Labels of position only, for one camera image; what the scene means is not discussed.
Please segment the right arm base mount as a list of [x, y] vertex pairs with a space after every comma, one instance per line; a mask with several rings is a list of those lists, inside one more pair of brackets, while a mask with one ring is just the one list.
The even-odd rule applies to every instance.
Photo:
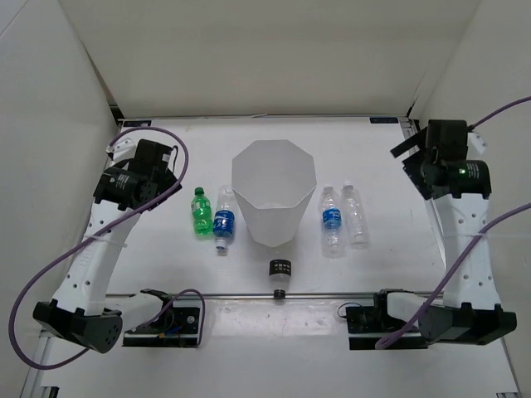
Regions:
[[413, 291], [382, 289], [363, 303], [350, 301], [337, 308], [337, 316], [347, 323], [350, 351], [373, 351], [381, 337], [398, 331], [411, 317], [409, 315], [403, 321], [387, 314], [387, 295], [390, 293], [413, 294]]

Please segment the black label plastic bottle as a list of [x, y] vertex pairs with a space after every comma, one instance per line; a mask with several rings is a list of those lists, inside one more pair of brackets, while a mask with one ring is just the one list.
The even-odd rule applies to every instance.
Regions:
[[289, 260], [272, 260], [269, 264], [269, 278], [274, 299], [284, 299], [290, 285], [292, 264]]

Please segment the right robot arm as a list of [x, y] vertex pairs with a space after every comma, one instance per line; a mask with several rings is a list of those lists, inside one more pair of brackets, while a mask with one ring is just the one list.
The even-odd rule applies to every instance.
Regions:
[[427, 299], [388, 291], [386, 303], [373, 310], [373, 323], [390, 332], [378, 341], [390, 347], [417, 328], [426, 343], [484, 346], [516, 329], [515, 313], [505, 312], [494, 284], [487, 231], [506, 216], [488, 221], [492, 192], [490, 171], [468, 157], [471, 128], [464, 120], [432, 119], [420, 132], [392, 150], [398, 157], [417, 146], [403, 162], [422, 197], [431, 201], [439, 221], [446, 273]]

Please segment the blue label bottle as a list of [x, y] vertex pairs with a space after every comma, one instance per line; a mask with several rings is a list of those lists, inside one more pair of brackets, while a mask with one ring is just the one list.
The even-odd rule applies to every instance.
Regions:
[[237, 202], [232, 188], [228, 185], [222, 186], [218, 192], [212, 229], [216, 249], [220, 252], [225, 251], [233, 239], [236, 210]]
[[324, 185], [319, 199], [319, 213], [324, 256], [331, 259], [343, 257], [343, 219], [339, 209], [339, 195], [331, 184]]

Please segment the clear unlabelled plastic bottle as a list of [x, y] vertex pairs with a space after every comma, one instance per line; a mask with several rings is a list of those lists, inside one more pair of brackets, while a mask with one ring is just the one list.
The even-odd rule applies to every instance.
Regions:
[[345, 182], [342, 185], [340, 198], [348, 243], [353, 248], [368, 248], [368, 227], [358, 190], [351, 182]]

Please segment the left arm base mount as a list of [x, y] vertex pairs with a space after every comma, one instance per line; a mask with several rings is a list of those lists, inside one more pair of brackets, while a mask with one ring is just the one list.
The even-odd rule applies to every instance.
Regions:
[[160, 309], [148, 320], [124, 333], [123, 347], [199, 348], [203, 338], [206, 300], [196, 289], [168, 294], [143, 289], [141, 294], [156, 298]]

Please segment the green soda bottle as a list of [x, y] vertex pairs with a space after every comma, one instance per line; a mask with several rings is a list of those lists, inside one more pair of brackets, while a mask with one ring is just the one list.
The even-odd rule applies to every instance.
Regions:
[[205, 238], [212, 233], [212, 206], [202, 187], [194, 189], [191, 202], [192, 223], [197, 238]]

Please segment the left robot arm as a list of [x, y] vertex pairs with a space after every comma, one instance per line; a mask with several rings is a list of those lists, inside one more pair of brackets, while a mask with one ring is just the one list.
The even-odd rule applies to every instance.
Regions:
[[85, 230], [88, 245], [49, 302], [39, 302], [33, 318], [48, 332], [90, 350], [107, 353], [124, 328], [146, 322], [154, 331], [171, 328], [173, 310], [155, 298], [136, 294], [125, 305], [109, 306], [105, 296], [125, 241], [140, 218], [139, 208], [177, 181], [168, 168], [173, 148], [125, 139], [110, 150], [111, 164], [93, 193]]

